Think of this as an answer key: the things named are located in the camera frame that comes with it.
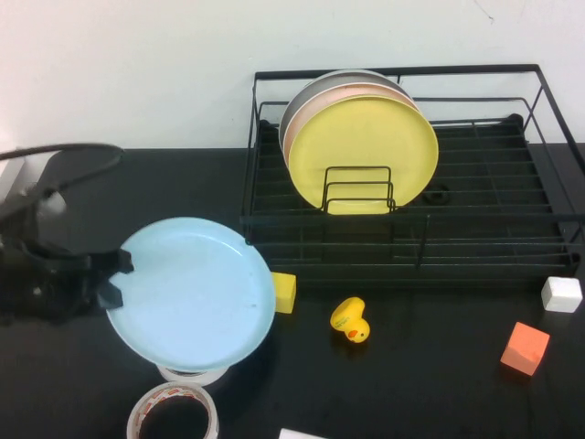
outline tape roll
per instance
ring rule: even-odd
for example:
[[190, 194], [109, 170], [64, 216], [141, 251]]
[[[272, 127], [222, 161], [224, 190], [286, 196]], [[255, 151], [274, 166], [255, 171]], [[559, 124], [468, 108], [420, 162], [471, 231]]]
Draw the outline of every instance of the tape roll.
[[148, 391], [134, 405], [128, 424], [126, 425], [126, 439], [139, 439], [140, 428], [144, 418], [159, 402], [175, 396], [187, 396], [201, 402], [207, 409], [209, 424], [207, 432], [201, 439], [217, 439], [219, 435], [218, 411], [211, 396], [202, 387], [189, 381], [166, 382]]
[[207, 386], [212, 382], [219, 380], [228, 371], [228, 368], [211, 370], [209, 372], [189, 373], [171, 370], [156, 365], [163, 378], [167, 381], [188, 381], [194, 382], [200, 386]]

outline yellow plate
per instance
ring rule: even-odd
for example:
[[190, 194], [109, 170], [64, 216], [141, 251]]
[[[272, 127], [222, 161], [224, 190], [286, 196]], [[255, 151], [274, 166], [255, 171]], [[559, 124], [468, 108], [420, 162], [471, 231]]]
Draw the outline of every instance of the yellow plate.
[[[402, 102], [360, 96], [336, 102], [316, 114], [292, 143], [289, 171], [299, 193], [316, 208], [323, 206], [329, 166], [388, 166], [397, 207], [427, 186], [437, 167], [439, 146], [431, 124]], [[351, 184], [352, 182], [380, 182]], [[336, 215], [388, 213], [388, 171], [330, 170], [328, 212]], [[333, 198], [361, 198], [333, 200]]]

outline rubber duck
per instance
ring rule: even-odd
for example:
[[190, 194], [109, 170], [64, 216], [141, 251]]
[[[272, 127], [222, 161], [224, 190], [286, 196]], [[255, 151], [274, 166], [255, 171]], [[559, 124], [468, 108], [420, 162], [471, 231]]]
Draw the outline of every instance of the rubber duck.
[[362, 318], [366, 304], [359, 297], [350, 297], [338, 306], [329, 323], [337, 331], [346, 333], [348, 340], [354, 343], [366, 341], [369, 336], [369, 324]]

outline orange block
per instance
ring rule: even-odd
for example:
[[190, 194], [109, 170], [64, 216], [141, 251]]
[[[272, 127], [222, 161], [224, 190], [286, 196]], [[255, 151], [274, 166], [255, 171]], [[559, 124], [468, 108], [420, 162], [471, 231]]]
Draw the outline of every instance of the orange block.
[[545, 354], [549, 339], [549, 334], [516, 322], [500, 361], [527, 375], [532, 375]]

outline white wall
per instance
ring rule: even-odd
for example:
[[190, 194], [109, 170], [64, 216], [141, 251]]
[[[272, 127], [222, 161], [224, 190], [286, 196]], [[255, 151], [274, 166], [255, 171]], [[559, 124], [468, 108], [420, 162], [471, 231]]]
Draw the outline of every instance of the white wall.
[[2, 0], [15, 145], [243, 147], [256, 70], [541, 64], [578, 141], [583, 0]]

